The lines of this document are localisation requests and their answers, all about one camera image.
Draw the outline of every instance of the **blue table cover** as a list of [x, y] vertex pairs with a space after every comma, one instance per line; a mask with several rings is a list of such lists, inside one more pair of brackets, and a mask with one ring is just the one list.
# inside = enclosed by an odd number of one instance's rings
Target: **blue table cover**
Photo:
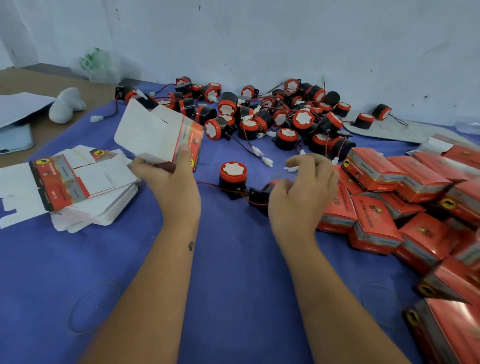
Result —
[[[144, 93], [159, 87], [139, 86]], [[170, 86], [162, 94], [172, 90]], [[119, 148], [113, 135], [124, 103], [117, 116], [89, 121], [90, 115], [109, 115], [114, 108], [112, 101], [89, 112], [31, 159], [78, 144]], [[415, 146], [359, 135], [352, 140], [386, 156]], [[253, 144], [274, 161], [273, 168], [233, 140], [204, 138], [196, 180], [218, 183], [220, 165], [228, 161], [247, 166], [249, 186], [262, 188], [272, 179], [288, 177], [279, 173], [285, 172], [284, 162], [294, 151], [277, 149], [270, 137]], [[290, 274], [268, 218], [215, 187], [200, 184], [199, 190], [202, 216], [178, 362], [312, 363]], [[6, 214], [0, 208], [0, 216]], [[161, 227], [160, 209], [142, 183], [138, 195], [107, 227], [57, 232], [46, 214], [0, 230], [0, 363], [74, 363], [92, 339], [92, 329], [135, 276]], [[317, 232], [316, 239], [385, 333], [412, 363], [421, 363], [401, 317], [401, 310], [419, 299], [412, 291], [419, 277], [392, 255], [350, 249], [344, 236]], [[328, 335], [330, 328], [324, 330]]]

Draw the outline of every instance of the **hand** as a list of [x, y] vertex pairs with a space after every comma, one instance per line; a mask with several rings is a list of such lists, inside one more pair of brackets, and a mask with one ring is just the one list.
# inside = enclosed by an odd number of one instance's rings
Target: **hand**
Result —
[[268, 200], [268, 216], [277, 242], [283, 237], [292, 241], [304, 234], [313, 237], [338, 184], [332, 161], [318, 154], [295, 156], [285, 165], [299, 169], [295, 182], [279, 180]]
[[162, 210], [164, 226], [197, 225], [200, 219], [200, 193], [193, 177], [191, 158], [190, 148], [182, 146], [173, 173], [153, 167], [140, 158], [130, 167], [152, 190]]

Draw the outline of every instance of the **plastic bag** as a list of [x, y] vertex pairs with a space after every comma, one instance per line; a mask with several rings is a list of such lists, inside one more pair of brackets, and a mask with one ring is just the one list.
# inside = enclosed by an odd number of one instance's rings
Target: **plastic bag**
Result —
[[120, 56], [97, 47], [77, 58], [70, 69], [96, 83], [117, 85], [125, 77]]

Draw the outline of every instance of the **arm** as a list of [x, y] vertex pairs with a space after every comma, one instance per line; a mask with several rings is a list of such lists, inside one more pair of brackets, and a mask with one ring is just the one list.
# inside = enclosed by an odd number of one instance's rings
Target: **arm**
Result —
[[179, 152], [173, 174], [138, 159], [132, 171], [150, 186], [162, 209], [164, 225], [81, 359], [83, 364], [177, 362], [200, 218], [190, 152]]
[[409, 363], [355, 299], [317, 247], [315, 228], [336, 193], [338, 173], [319, 155], [289, 159], [295, 183], [282, 180], [268, 203], [315, 363]]

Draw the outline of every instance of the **forearm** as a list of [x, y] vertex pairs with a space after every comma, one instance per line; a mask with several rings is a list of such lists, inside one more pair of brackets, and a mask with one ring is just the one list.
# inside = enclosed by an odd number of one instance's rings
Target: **forearm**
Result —
[[316, 245], [314, 235], [279, 239], [316, 363], [408, 363], [351, 294]]
[[198, 224], [164, 226], [81, 363], [176, 363]]

